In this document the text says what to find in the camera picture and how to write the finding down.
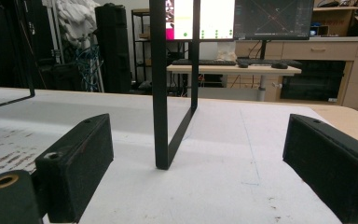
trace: monitor screen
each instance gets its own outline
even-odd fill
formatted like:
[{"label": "monitor screen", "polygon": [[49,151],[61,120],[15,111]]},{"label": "monitor screen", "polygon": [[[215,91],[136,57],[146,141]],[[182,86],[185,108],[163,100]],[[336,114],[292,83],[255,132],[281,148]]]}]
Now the monitor screen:
[{"label": "monitor screen", "polygon": [[234,38],[310,38],[313,0],[235,0]]},{"label": "monitor screen", "polygon": [[[166,0],[167,40],[193,38],[193,0]],[[200,41],[233,40],[235,0],[201,0]]]}]

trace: shelf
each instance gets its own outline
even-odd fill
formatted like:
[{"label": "shelf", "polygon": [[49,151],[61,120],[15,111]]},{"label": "shelf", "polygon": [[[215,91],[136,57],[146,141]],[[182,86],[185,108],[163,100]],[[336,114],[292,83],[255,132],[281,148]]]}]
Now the shelf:
[{"label": "shelf", "polygon": [[150,10],[149,8],[137,8],[132,10],[132,15],[134,16],[150,16]]},{"label": "shelf", "polygon": [[136,67],[152,67],[152,65],[145,65],[144,63],[136,64]]},{"label": "shelf", "polygon": [[358,7],[315,7],[313,11],[357,10]]},{"label": "shelf", "polygon": [[148,42],[150,42],[150,40],[149,40],[149,39],[145,39],[145,40],[135,40],[134,42],[136,42],[136,43],[148,43]]}]

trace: keyboard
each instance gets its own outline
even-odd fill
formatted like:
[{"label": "keyboard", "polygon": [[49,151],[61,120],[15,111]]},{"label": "keyboard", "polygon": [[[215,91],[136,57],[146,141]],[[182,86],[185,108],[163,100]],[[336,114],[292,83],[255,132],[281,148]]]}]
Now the keyboard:
[{"label": "keyboard", "polygon": [[[192,62],[189,59],[179,59],[172,62],[173,65],[191,65]],[[199,65],[219,65],[219,66],[235,66],[237,63],[233,61],[224,61],[224,60],[199,60]]]},{"label": "keyboard", "polygon": [[243,59],[239,58],[237,59],[237,63],[247,63],[249,65],[253,66],[272,66],[275,63],[286,63],[289,66],[295,67],[295,68],[301,68],[302,63],[299,63],[294,60],[271,60],[271,59]]}]

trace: table leg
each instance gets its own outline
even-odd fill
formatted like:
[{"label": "table leg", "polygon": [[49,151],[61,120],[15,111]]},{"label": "table leg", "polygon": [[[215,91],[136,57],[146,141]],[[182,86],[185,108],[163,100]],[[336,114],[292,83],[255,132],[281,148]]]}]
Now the table leg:
[{"label": "table leg", "polygon": [[266,76],[260,77],[260,87],[258,88],[257,101],[264,101],[266,94]]}]

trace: wooden desk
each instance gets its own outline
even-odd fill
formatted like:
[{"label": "wooden desk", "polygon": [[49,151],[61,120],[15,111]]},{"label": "wooden desk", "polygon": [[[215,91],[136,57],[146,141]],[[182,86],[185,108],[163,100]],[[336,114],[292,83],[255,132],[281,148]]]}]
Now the wooden desk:
[{"label": "wooden desk", "polygon": [[[26,93],[0,89],[0,100]],[[170,138],[189,104],[168,98]],[[170,170],[161,171],[151,96],[36,91],[0,107],[0,173],[32,172],[35,157],[102,113],[110,114],[115,160],[80,223],[339,223],[282,161],[282,150],[290,113],[358,136],[358,112],[340,106],[199,99]]]},{"label": "wooden desk", "polygon": [[[199,67],[201,74],[222,75],[261,75],[257,100],[264,101],[266,93],[266,76],[294,76],[301,73],[301,69],[289,66],[287,69],[276,69],[269,66],[253,66],[239,68],[236,66],[207,66]],[[167,71],[179,74],[191,74],[191,65],[169,65]]]}]

